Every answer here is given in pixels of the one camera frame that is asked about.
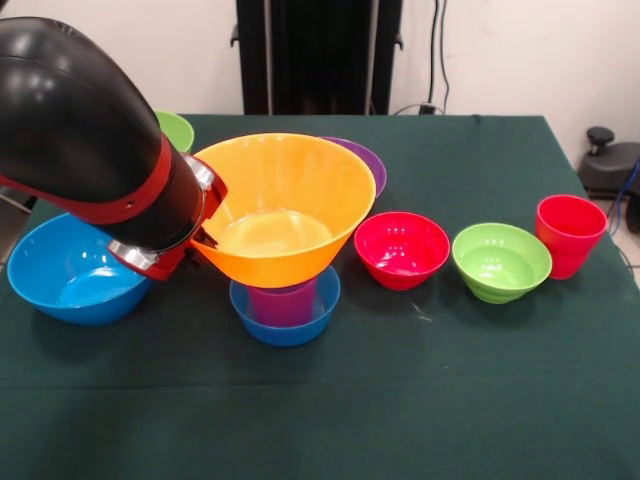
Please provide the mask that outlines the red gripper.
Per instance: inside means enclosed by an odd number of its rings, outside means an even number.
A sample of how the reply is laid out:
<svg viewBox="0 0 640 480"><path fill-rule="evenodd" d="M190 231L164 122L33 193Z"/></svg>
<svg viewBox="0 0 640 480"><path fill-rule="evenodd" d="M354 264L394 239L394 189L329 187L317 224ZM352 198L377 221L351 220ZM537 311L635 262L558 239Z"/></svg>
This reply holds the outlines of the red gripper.
<svg viewBox="0 0 640 480"><path fill-rule="evenodd" d="M159 247L145 247L152 255L146 275L166 280L185 258L201 265L196 245L217 248L218 242L204 229L203 223L220 207L228 193L222 179L214 172L175 173L158 201L147 210L158 214L145 230Z"/></svg>

